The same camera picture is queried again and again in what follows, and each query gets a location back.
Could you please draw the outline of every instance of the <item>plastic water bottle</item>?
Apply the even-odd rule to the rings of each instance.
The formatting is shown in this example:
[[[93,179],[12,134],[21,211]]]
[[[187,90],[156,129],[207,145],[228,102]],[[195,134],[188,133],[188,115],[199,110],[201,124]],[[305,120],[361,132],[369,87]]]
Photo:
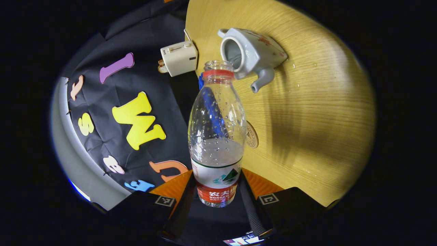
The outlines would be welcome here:
[[[246,141],[246,117],[232,85],[232,70],[229,61],[205,63],[204,86],[188,124],[197,191],[202,203],[210,207],[224,207],[233,201]]]

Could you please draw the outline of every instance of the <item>teapot handle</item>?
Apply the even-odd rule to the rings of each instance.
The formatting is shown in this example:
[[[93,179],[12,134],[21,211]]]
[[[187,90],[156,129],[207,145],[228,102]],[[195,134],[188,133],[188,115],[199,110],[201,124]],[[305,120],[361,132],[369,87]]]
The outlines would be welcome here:
[[[217,35],[219,35],[220,36],[220,38],[223,38],[225,35],[226,35],[226,33],[229,31],[229,29],[227,29],[227,28],[222,28],[222,29],[220,29],[218,32],[217,32]]]

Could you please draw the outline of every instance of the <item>round coaster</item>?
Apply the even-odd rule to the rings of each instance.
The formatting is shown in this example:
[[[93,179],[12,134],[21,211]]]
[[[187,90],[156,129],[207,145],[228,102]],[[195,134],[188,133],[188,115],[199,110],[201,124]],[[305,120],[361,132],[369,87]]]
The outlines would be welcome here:
[[[246,137],[246,144],[249,145],[251,148],[258,147],[258,135],[253,126],[246,121],[247,125],[247,137]]]

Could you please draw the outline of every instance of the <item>black fabric backdrop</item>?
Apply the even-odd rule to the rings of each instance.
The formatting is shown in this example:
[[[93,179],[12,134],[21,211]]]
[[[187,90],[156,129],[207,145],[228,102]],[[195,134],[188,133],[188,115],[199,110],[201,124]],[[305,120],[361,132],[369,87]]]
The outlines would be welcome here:
[[[135,13],[141,17],[137,23],[128,25],[117,34],[97,34],[90,43],[96,47],[84,47],[86,57],[79,62],[73,72],[62,72],[70,78],[68,82],[68,103],[71,119],[77,136],[88,154],[102,168],[102,174],[109,171],[111,178],[125,189],[124,183],[143,180],[158,187],[164,181],[161,175],[174,176],[180,174],[176,169],[161,170],[158,174],[149,162],[178,161],[189,170],[191,161],[187,148],[187,125],[179,110],[170,85],[169,74],[158,72],[158,61],[162,59],[160,48],[184,41],[184,19],[163,12],[168,6],[180,8],[183,1],[168,4],[154,1]],[[135,64],[131,68],[122,69],[109,76],[104,84],[99,80],[102,67],[108,67],[115,61],[133,53]],[[69,97],[72,84],[84,76],[82,89],[74,101]],[[177,78],[182,84],[196,84],[195,73]],[[147,115],[155,116],[154,124],[159,124],[166,134],[164,140],[155,139],[140,145],[134,150],[127,142],[126,136],[131,129],[130,124],[119,124],[112,115],[113,107],[120,107],[145,92],[152,111]],[[95,130],[87,136],[81,134],[77,121],[82,114],[91,116]],[[103,158],[113,156],[124,169],[124,174],[111,172],[103,163]]]

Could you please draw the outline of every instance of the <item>teapot spout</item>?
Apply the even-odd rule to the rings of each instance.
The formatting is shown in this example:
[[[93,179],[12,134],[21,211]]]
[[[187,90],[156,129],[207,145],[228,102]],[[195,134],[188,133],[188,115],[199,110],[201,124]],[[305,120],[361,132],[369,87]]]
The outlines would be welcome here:
[[[274,79],[274,70],[272,67],[261,69],[257,74],[258,79],[250,86],[254,93],[257,93],[261,87],[267,85]]]

